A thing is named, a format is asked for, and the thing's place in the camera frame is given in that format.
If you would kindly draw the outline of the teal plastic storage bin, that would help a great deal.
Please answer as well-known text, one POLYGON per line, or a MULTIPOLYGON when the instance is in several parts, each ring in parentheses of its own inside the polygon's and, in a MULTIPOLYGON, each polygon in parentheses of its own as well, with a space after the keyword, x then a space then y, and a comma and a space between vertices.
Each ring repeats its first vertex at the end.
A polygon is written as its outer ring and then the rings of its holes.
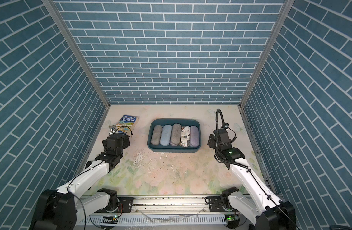
POLYGON ((172 152, 172 153, 195 153, 201 148, 202 140, 201 140, 201 127, 200 123, 197 120, 194 119, 183 119, 183 118, 160 118, 153 120, 151 125, 150 125, 150 130, 149 130, 149 135, 148 135, 148 140, 147 140, 147 145, 150 150, 153 152, 172 152), (153 145, 151 144, 152 136, 153 136, 153 131, 156 125, 173 125, 173 124, 180 124, 181 126, 196 126, 199 130, 199 145, 197 147, 180 147, 180 146, 162 146, 161 144, 159 145, 153 145))

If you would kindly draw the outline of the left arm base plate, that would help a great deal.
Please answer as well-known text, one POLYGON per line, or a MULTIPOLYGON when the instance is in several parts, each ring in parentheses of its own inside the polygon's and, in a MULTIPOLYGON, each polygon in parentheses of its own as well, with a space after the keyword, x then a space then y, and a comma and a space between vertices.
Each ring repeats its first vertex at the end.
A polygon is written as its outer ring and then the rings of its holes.
POLYGON ((108 213, 130 213, 133 206, 134 197, 124 196, 110 199, 108 206, 105 208, 108 213))

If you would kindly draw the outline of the aluminium front rail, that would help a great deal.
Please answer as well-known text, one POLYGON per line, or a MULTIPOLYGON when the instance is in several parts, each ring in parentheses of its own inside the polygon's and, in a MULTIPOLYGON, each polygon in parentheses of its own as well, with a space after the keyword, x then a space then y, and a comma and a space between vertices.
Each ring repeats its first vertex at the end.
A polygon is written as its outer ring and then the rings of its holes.
MULTIPOLYGON (((258 204, 253 201, 249 195, 234 193, 231 196, 236 197, 236 200, 228 198, 231 211, 221 213, 237 213, 243 207, 248 210, 255 211, 258 214, 258 204)), ((212 213, 209 211, 208 205, 205 203, 207 195, 150 195, 150 196, 130 196, 134 197, 132 210, 130 213, 145 213, 145 214, 192 214, 197 211, 212 213)), ((117 213, 108 213, 104 208, 95 208, 93 213, 102 213, 104 215, 114 215, 117 213)))

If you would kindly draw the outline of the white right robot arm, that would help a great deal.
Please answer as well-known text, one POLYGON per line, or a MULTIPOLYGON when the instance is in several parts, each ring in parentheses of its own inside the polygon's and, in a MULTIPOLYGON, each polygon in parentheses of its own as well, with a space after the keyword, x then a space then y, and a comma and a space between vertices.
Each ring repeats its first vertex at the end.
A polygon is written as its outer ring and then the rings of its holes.
POLYGON ((226 129, 218 128, 209 136, 208 146, 215 150, 216 160, 238 177, 251 200, 232 187, 222 191, 223 207, 227 211, 239 211, 256 230, 297 230, 293 205, 283 202, 258 178, 244 154, 233 147, 232 142, 226 129))

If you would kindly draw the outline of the dark grey glasses case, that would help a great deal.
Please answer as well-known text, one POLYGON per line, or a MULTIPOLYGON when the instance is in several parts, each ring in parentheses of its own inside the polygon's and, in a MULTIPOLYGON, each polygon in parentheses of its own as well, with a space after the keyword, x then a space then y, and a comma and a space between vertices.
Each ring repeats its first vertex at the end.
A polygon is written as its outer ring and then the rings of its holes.
POLYGON ((173 124, 171 138, 170 138, 170 145, 171 146, 178 146, 181 141, 181 130, 182 126, 180 124, 173 124))

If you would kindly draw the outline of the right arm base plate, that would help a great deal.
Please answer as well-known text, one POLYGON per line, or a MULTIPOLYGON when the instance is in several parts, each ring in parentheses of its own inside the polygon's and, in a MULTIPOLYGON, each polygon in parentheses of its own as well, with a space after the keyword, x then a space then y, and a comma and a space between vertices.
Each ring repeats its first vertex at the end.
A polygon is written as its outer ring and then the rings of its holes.
POLYGON ((207 196, 205 203, 208 205, 210 212, 229 212, 232 210, 226 195, 207 196))

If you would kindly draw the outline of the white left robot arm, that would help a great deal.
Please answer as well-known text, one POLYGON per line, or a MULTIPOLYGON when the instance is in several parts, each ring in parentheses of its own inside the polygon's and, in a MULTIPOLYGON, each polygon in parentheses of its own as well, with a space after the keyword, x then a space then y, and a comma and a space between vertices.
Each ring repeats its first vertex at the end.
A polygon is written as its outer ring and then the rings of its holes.
POLYGON ((77 221, 99 211, 121 215, 123 204, 115 190, 102 188, 93 196, 82 198, 93 184, 109 174, 130 146, 130 136, 112 133, 103 140, 104 151, 87 168, 57 189, 44 191, 38 198, 30 224, 31 230, 72 230, 77 221))

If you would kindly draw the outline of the newspaper print glasses case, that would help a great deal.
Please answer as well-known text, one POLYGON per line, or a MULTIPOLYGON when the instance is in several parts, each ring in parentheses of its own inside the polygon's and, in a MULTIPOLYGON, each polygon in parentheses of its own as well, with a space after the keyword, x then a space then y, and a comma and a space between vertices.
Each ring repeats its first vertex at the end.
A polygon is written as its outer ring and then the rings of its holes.
POLYGON ((181 127, 181 137, 179 145, 183 148, 190 145, 190 126, 181 127))

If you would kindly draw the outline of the light blue glasses case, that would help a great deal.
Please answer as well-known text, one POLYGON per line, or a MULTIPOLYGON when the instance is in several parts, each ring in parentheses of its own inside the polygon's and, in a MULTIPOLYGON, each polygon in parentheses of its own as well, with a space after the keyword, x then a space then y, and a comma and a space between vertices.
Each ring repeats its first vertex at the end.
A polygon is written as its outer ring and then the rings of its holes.
POLYGON ((161 139, 160 139, 160 144, 162 146, 170 145, 171 134, 172 134, 172 126, 171 125, 165 125, 162 128, 161 139))

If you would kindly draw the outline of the colourful paperback book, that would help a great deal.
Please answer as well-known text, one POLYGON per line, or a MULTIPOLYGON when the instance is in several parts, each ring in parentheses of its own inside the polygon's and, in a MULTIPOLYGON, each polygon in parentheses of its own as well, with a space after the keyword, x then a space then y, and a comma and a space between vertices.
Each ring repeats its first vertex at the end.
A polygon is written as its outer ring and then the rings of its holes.
POLYGON ((138 120, 139 117, 137 116, 123 115, 115 125, 116 131, 131 136, 131 132, 138 120))

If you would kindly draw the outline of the lavender glasses case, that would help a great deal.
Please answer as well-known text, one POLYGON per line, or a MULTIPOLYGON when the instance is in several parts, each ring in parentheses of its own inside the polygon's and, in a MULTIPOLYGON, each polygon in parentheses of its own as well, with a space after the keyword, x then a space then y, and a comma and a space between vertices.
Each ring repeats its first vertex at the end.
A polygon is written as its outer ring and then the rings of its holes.
POLYGON ((190 127, 190 147, 198 147, 199 146, 199 129, 197 126, 190 127))

